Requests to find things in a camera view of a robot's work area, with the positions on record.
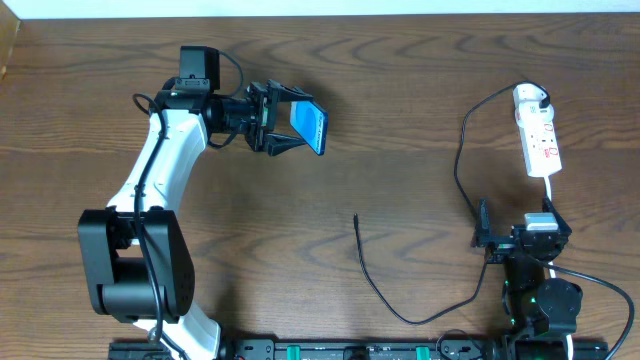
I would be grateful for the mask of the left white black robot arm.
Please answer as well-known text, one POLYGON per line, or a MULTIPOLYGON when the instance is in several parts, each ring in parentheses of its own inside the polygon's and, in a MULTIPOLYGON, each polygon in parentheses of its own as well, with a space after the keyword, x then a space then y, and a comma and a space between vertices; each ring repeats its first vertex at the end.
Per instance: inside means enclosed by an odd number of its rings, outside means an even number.
POLYGON ((143 329, 141 341, 115 341, 112 359, 230 359, 233 343, 195 303, 195 269, 177 214, 191 171, 212 135, 243 136, 270 156, 306 145, 323 154, 328 113, 311 94, 276 81, 220 93, 224 53, 180 50, 177 76, 155 96, 134 94, 149 132, 121 189, 78 226, 91 305, 143 329))

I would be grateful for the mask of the white charger plug adapter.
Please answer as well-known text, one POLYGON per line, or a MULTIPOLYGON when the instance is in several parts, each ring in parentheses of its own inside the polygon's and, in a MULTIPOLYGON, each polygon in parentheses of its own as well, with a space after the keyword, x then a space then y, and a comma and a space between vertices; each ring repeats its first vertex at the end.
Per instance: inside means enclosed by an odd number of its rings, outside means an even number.
POLYGON ((521 128, 539 126, 551 123, 554 118, 554 108, 548 105, 545 108, 536 101, 523 101, 515 105, 516 124, 521 128))

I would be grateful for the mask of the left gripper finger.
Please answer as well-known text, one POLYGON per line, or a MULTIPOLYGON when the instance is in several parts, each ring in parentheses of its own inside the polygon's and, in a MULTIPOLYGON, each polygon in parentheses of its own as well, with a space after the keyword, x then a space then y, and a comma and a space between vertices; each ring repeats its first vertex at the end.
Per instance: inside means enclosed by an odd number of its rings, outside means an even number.
POLYGON ((290 88, 284 85, 278 85, 276 87, 275 102, 279 103, 292 103, 292 102, 304 102, 312 101, 313 96, 301 90, 298 87, 290 88))
POLYGON ((265 135, 265 152, 269 156, 277 156, 295 147, 305 145, 306 141, 301 138, 283 134, 269 133, 265 135))

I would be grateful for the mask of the blue screen Galaxy smartphone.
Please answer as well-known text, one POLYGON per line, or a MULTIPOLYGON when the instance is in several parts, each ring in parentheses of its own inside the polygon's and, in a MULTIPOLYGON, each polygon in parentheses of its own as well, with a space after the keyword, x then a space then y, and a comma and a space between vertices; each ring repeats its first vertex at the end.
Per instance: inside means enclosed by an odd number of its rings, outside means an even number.
POLYGON ((328 113, 314 101, 291 103, 291 127, 318 156, 325 153, 328 123, 328 113))

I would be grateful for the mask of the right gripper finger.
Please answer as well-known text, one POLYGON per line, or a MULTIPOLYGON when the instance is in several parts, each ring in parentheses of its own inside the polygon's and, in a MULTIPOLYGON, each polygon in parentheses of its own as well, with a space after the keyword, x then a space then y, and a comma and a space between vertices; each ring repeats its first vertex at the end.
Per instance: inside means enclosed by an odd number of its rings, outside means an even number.
POLYGON ((558 224, 558 231, 560 233, 562 234, 571 233, 571 227, 567 224, 564 218, 559 214, 553 202, 548 197, 544 197, 542 200, 542 210, 544 213, 549 213, 554 216, 554 219, 558 224))
POLYGON ((491 225, 489 219, 489 211, 487 200, 482 198, 479 200, 476 212, 475 238, 477 240, 491 235, 491 225))

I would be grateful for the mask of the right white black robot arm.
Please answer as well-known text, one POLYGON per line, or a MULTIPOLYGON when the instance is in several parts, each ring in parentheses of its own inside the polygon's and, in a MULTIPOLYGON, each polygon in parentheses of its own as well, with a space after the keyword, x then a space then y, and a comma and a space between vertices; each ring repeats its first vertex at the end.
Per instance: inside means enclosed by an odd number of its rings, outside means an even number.
POLYGON ((524 215, 508 235, 492 232, 487 201, 479 201, 474 245, 489 264, 504 268, 502 302, 511 329, 494 345, 497 359, 572 359, 583 292, 553 274, 550 266, 568 243, 572 229, 551 200, 524 215))

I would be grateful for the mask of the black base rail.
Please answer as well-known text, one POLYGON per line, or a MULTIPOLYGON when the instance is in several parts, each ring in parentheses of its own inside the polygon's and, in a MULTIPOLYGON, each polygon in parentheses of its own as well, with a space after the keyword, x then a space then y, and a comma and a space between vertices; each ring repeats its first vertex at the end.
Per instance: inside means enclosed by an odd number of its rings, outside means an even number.
MULTIPOLYGON (((437 342, 340 343, 274 342, 268 339, 236 340, 222 345, 217 358, 232 360, 426 360, 426 359, 566 359, 562 343, 516 343, 517 355, 508 357, 504 349, 491 342, 444 339, 437 342)), ((120 342, 109 345, 109 360, 129 359, 214 359, 208 355, 172 354, 166 345, 120 342)), ((604 359, 604 342, 574 342, 573 359, 604 359)))

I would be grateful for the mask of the white power strip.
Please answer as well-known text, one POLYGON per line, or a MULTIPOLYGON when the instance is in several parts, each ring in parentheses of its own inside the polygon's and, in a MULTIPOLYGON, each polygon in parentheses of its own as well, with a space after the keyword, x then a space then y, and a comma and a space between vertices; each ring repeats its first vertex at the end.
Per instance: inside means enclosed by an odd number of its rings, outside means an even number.
MULTIPOLYGON (((552 105, 543 88, 532 83, 521 83, 513 90, 515 105, 523 101, 536 101, 542 108, 552 105)), ((562 169, 554 122, 521 128, 518 126, 527 175, 534 178, 551 176, 562 169)))

